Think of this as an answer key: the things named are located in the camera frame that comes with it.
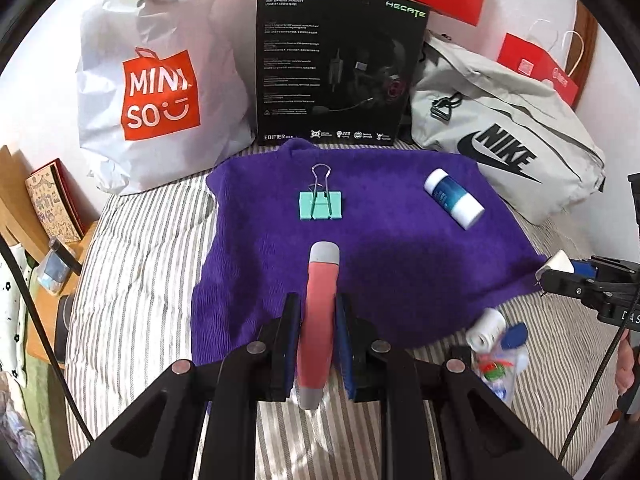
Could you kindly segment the person right hand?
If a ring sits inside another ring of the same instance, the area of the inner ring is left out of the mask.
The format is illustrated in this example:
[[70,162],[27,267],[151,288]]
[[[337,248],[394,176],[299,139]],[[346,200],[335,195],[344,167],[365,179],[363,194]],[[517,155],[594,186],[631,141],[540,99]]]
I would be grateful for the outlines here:
[[629,330],[624,330],[617,349],[615,385],[619,394],[634,384],[634,349],[629,342]]

